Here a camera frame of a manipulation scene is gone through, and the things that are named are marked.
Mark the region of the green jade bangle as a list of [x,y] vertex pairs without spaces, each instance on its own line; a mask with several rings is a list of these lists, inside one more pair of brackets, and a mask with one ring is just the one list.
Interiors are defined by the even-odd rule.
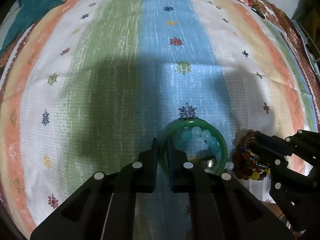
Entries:
[[220,131],[218,129],[216,129],[214,126],[212,126],[211,124],[209,124],[205,120],[202,120],[199,118],[189,118],[189,119],[177,119],[177,120],[170,122],[166,126],[166,128],[163,132],[163,135],[160,139],[160,142],[159,142],[160,152],[158,154],[158,161],[159,161],[161,168],[166,176],[169,175],[168,165],[167,165],[166,157],[165,157],[165,152],[167,152],[167,150],[165,148],[168,145],[167,140],[174,133],[179,131],[180,129],[185,128],[185,127],[194,127],[194,126],[199,126],[201,128],[207,129],[212,133],[212,135],[214,137],[216,137],[216,139],[220,145],[220,148],[221,148],[221,161],[218,164],[216,170],[213,172],[213,174],[219,176],[224,172],[225,165],[228,160],[228,150],[227,150],[227,145],[226,145],[224,137],[222,136],[222,134],[220,133]]

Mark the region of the striped colourful cloth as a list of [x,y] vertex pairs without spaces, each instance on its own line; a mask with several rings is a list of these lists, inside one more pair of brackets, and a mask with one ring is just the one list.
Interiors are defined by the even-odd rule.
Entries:
[[[30,238],[94,172],[137,159],[177,119],[199,118],[228,160],[249,130],[319,130],[309,61],[237,0],[62,0],[1,53],[1,203]],[[202,138],[199,161],[221,153]]]

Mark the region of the floral brown bedsheet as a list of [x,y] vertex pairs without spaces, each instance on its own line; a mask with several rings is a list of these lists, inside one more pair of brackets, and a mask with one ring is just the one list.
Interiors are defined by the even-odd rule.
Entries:
[[237,0],[282,30],[295,50],[319,66],[319,14],[310,0]]

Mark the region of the teal cloth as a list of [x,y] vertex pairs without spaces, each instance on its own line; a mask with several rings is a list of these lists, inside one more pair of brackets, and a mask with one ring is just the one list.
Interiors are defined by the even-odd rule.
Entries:
[[4,53],[18,35],[23,34],[49,10],[62,3],[62,0],[16,0],[1,24],[1,53]]

